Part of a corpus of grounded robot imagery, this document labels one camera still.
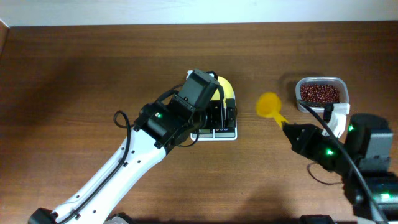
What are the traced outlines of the yellow plastic measuring scoop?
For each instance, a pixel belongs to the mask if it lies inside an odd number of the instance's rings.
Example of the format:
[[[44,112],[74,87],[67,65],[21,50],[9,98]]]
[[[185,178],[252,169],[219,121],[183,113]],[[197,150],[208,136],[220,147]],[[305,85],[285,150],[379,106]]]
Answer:
[[[282,102],[274,92],[262,94],[256,103],[256,113],[260,117],[273,119],[280,128],[288,121],[280,114]]]

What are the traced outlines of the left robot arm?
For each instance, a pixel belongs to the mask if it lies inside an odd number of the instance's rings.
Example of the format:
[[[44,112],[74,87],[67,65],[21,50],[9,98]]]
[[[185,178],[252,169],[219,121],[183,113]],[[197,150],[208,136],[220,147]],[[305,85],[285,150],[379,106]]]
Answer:
[[[183,84],[146,104],[122,128],[126,138],[114,155],[72,197],[55,210],[38,208],[29,223],[125,223],[109,214],[132,186],[174,148],[226,131],[237,138],[236,97],[227,79],[215,72],[188,71]]]

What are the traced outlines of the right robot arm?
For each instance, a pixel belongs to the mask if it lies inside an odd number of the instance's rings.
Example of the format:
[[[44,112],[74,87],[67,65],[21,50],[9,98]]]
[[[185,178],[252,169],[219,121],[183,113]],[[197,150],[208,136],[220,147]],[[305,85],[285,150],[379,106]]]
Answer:
[[[292,150],[325,170],[342,177],[346,198],[355,216],[379,221],[380,209],[390,222],[397,221],[397,175],[389,171],[393,132],[386,119],[373,114],[354,114],[349,122],[344,149],[371,191],[368,199],[357,176],[338,146],[313,124],[284,124]]]

